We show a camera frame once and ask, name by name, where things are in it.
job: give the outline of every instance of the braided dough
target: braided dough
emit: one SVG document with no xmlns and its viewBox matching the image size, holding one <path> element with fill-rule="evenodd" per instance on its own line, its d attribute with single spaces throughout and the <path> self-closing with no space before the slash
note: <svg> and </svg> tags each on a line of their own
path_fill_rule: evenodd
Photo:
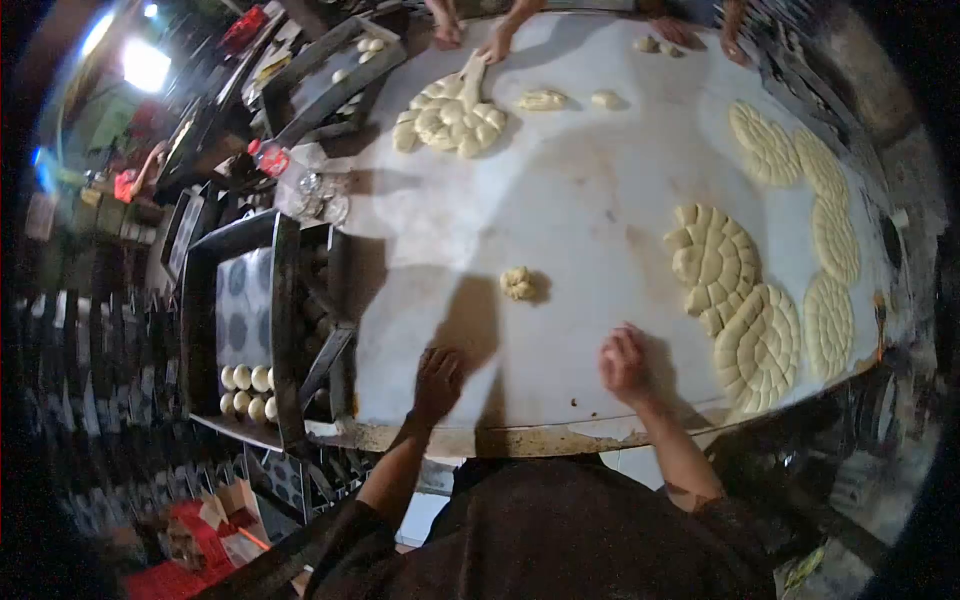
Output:
<svg viewBox="0 0 960 600">
<path fill-rule="evenodd" d="M 471 101 L 459 73 L 428 85 L 410 101 L 394 127 L 394 148 L 410 152 L 419 139 L 440 151 L 456 150 L 460 158 L 488 148 L 507 124 L 493 105 Z"/>
<path fill-rule="evenodd" d="M 800 175 L 800 159 L 783 127 L 745 102 L 731 104 L 729 117 L 733 134 L 748 151 L 747 172 L 763 183 L 792 185 Z"/>
<path fill-rule="evenodd" d="M 715 337 L 754 289 L 760 260 L 747 232 L 722 210 L 696 204 L 674 211 L 680 228 L 664 236 L 673 272 L 690 288 L 684 309 Z"/>
<path fill-rule="evenodd" d="M 727 397 L 745 413 L 765 411 L 793 386 L 800 364 L 797 309 L 760 284 L 717 336 L 713 361 Z"/>
<path fill-rule="evenodd" d="M 837 280 L 851 284 L 860 276 L 860 252 L 847 211 L 817 198 L 810 216 L 813 248 L 824 271 Z"/>
<path fill-rule="evenodd" d="M 846 211 L 849 203 L 847 178 L 827 144 L 810 130 L 793 132 L 793 143 L 813 191 L 826 202 Z"/>
<path fill-rule="evenodd" d="M 847 286 L 820 272 L 804 296 L 806 353 L 824 381 L 847 367 L 853 345 L 853 308 Z"/>
</svg>

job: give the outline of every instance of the dough piece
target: dough piece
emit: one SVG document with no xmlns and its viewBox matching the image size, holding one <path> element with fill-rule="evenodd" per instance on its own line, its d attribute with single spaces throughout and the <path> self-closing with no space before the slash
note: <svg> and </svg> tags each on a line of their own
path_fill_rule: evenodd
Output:
<svg viewBox="0 0 960 600">
<path fill-rule="evenodd" d="M 777 404 L 797 378 L 800 322 L 793 302 L 760 284 L 717 336 L 713 362 L 727 397 L 744 413 Z"/>
<path fill-rule="evenodd" d="M 810 226 L 813 248 L 824 271 L 847 285 L 855 282 L 860 276 L 860 251 L 847 212 L 833 208 L 818 197 L 813 203 Z"/>
<path fill-rule="evenodd" d="M 746 231 L 719 208 L 678 206 L 680 228 L 663 237 L 673 272 L 690 288 L 684 309 L 716 337 L 759 280 L 760 259 Z"/>
<path fill-rule="evenodd" d="M 394 148 L 410 152 L 416 145 L 406 125 L 411 118 L 417 139 L 435 150 L 455 150 L 460 158 L 470 158 L 488 148 L 503 132 L 507 116 L 490 104 L 472 105 L 465 95 L 469 94 L 459 73 L 425 87 L 410 101 L 410 110 L 398 116 Z"/>
<path fill-rule="evenodd" d="M 263 414 L 271 423 L 276 423 L 276 396 L 267 398 L 267 403 L 263 407 Z"/>
<path fill-rule="evenodd" d="M 237 387 L 241 390 L 250 388 L 250 369 L 247 368 L 247 365 L 237 365 L 237 368 L 233 370 L 233 383 L 237 384 Z"/>
<path fill-rule="evenodd" d="M 660 44 L 653 36 L 647 36 L 634 42 L 634 49 L 648 54 L 656 54 L 660 51 Z"/>
<path fill-rule="evenodd" d="M 237 389 L 237 384 L 233 381 L 233 367 L 223 367 L 220 370 L 220 383 L 223 384 L 224 389 L 228 392 Z"/>
<path fill-rule="evenodd" d="M 233 408 L 236 412 L 241 415 L 247 414 L 247 407 L 250 406 L 250 394 L 247 394 L 243 390 L 237 392 L 233 397 Z"/>
<path fill-rule="evenodd" d="M 236 409 L 233 408 L 233 394 L 227 393 L 220 396 L 220 412 L 232 415 L 234 410 Z"/>
<path fill-rule="evenodd" d="M 615 92 L 611 92 L 608 89 L 593 92 L 593 95 L 590 96 L 590 101 L 596 106 L 606 108 L 607 110 L 619 108 L 623 103 Z"/>
<path fill-rule="evenodd" d="M 500 289 L 512 300 L 530 300 L 537 294 L 526 267 L 514 267 L 500 276 Z"/>
<path fill-rule="evenodd" d="M 729 117 L 733 134 L 747 149 L 747 173 L 763 183 L 792 185 L 800 175 L 800 159 L 783 127 L 745 102 L 731 104 Z"/>
<path fill-rule="evenodd" d="M 560 110 L 565 102 L 566 96 L 562 93 L 539 89 L 523 92 L 520 99 L 516 101 L 516 107 L 524 110 Z"/>
<path fill-rule="evenodd" d="M 253 368 L 250 381 L 253 388 L 258 392 L 266 392 L 270 389 L 270 382 L 267 380 L 267 368 L 262 365 Z"/>
<path fill-rule="evenodd" d="M 847 178 L 827 144 L 806 129 L 793 132 L 793 144 L 813 191 L 828 204 L 846 211 L 850 203 Z"/>
<path fill-rule="evenodd" d="M 853 307 L 847 286 L 821 271 L 804 296 L 806 354 L 813 372 L 830 381 L 847 367 L 853 346 Z"/>
<path fill-rule="evenodd" d="M 253 400 L 250 401 L 250 406 L 247 407 L 247 414 L 250 415 L 250 418 L 258 423 L 267 422 L 266 415 L 267 403 L 264 401 L 263 396 L 255 396 Z"/>
</svg>

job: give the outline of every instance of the light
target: light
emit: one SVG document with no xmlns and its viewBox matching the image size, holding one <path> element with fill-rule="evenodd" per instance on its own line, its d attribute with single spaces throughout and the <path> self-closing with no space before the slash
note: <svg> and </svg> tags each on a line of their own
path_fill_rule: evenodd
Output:
<svg viewBox="0 0 960 600">
<path fill-rule="evenodd" d="M 97 24 L 93 26 L 93 29 L 90 30 L 90 33 L 86 35 L 84 45 L 80 47 L 81 56 L 85 57 L 93 52 L 93 49 L 97 47 L 97 44 L 100 43 L 100 40 L 104 38 L 104 35 L 107 33 L 107 29 L 109 29 L 110 23 L 112 22 L 112 12 L 108 12 L 99 21 L 97 21 Z"/>
<path fill-rule="evenodd" d="M 170 69 L 170 57 L 142 39 L 131 39 L 123 48 L 120 58 L 123 78 L 146 92 L 163 88 Z"/>
</svg>

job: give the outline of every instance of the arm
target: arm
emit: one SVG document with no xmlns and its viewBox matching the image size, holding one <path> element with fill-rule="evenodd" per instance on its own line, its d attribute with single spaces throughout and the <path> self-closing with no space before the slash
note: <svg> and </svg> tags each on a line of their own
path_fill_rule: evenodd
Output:
<svg viewBox="0 0 960 600">
<path fill-rule="evenodd" d="M 723 31 L 720 34 L 720 46 L 728 59 L 739 64 L 747 66 L 750 64 L 750 58 L 736 43 L 740 35 L 740 27 L 743 26 L 743 19 L 747 14 L 747 3 L 745 0 L 724 0 L 723 3 Z"/>
<path fill-rule="evenodd" d="M 520 26 L 546 6 L 546 0 L 516 0 L 507 17 L 493 30 L 490 39 L 480 46 L 477 54 L 487 55 L 487 64 L 504 60 L 510 54 L 510 44 Z"/>
<path fill-rule="evenodd" d="M 615 329 L 600 349 L 600 376 L 604 387 L 634 409 L 646 427 L 670 499 L 692 512 L 723 497 L 723 486 L 707 457 L 650 384 L 642 342 L 642 333 L 632 324 Z"/>
<path fill-rule="evenodd" d="M 136 198 L 140 193 L 140 190 L 143 189 L 143 182 L 147 178 L 152 178 L 156 171 L 159 170 L 159 157 L 166 150 L 166 142 L 160 142 L 154 146 L 154 148 L 147 155 L 147 160 L 143 163 L 143 168 L 140 169 L 140 172 L 136 176 L 136 180 L 133 182 L 133 185 L 130 187 L 130 198 L 131 200 Z"/>
<path fill-rule="evenodd" d="M 374 509 L 394 531 L 400 528 L 413 496 L 430 433 L 460 398 L 462 387 L 458 352 L 429 348 L 423 353 L 414 409 L 357 494 L 357 500 Z"/>
<path fill-rule="evenodd" d="M 461 31 L 453 0 L 426 0 L 426 8 L 436 21 L 433 37 L 437 40 L 437 47 L 441 50 L 459 48 Z"/>
</svg>

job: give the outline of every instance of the scored dough round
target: scored dough round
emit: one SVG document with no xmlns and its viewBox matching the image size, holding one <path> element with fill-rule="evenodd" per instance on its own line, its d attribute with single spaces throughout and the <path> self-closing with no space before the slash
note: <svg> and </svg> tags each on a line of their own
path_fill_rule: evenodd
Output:
<svg viewBox="0 0 960 600">
<path fill-rule="evenodd" d="M 269 422 L 276 423 L 276 396 L 267 398 L 267 404 L 264 406 L 263 414 L 267 416 Z"/>
<path fill-rule="evenodd" d="M 233 408 L 241 415 L 245 415 L 247 407 L 250 406 L 250 401 L 250 394 L 241 390 L 233 396 Z"/>
<path fill-rule="evenodd" d="M 220 370 L 220 383 L 223 384 L 224 389 L 228 392 L 237 389 L 237 384 L 233 381 L 233 367 L 223 367 Z"/>
<path fill-rule="evenodd" d="M 853 346 L 853 307 L 847 286 L 819 272 L 804 296 L 806 354 L 824 381 L 847 367 Z"/>
<path fill-rule="evenodd" d="M 247 365 L 237 365 L 237 368 L 233 370 L 233 383 L 237 384 L 237 387 L 241 390 L 250 388 L 250 369 Z"/>
<path fill-rule="evenodd" d="M 233 394 L 226 393 L 220 396 L 220 412 L 225 415 L 230 415 L 234 410 L 236 409 L 233 408 Z"/>
<path fill-rule="evenodd" d="M 760 259 L 746 231 L 719 208 L 677 206 L 679 229 L 663 237 L 673 272 L 690 288 L 684 309 L 715 337 L 759 279 Z"/>
<path fill-rule="evenodd" d="M 727 397 L 745 413 L 765 411 L 793 386 L 800 322 L 793 302 L 760 284 L 717 336 L 713 362 Z"/>
<path fill-rule="evenodd" d="M 265 423 L 267 422 L 266 408 L 267 403 L 264 401 L 263 396 L 255 396 L 253 400 L 250 401 L 250 406 L 247 407 L 247 414 L 250 415 L 250 418 L 255 422 Z"/>
<path fill-rule="evenodd" d="M 847 178 L 827 144 L 806 129 L 793 132 L 793 144 L 804 175 L 817 196 L 846 210 L 849 204 Z"/>
<path fill-rule="evenodd" d="M 526 267 L 514 267 L 500 275 L 500 290 L 512 300 L 529 300 L 537 293 Z"/>
<path fill-rule="evenodd" d="M 860 250 L 846 211 L 817 198 L 810 215 L 813 248 L 824 271 L 850 285 L 860 277 Z"/>
<path fill-rule="evenodd" d="M 253 388 L 258 392 L 266 392 L 270 389 L 270 382 L 267 379 L 267 368 L 263 365 L 253 368 L 250 374 L 250 382 Z"/>
<path fill-rule="evenodd" d="M 742 101 L 730 105 L 728 116 L 733 134 L 747 149 L 747 172 L 764 183 L 792 185 L 800 175 L 800 159 L 783 127 Z"/>
</svg>

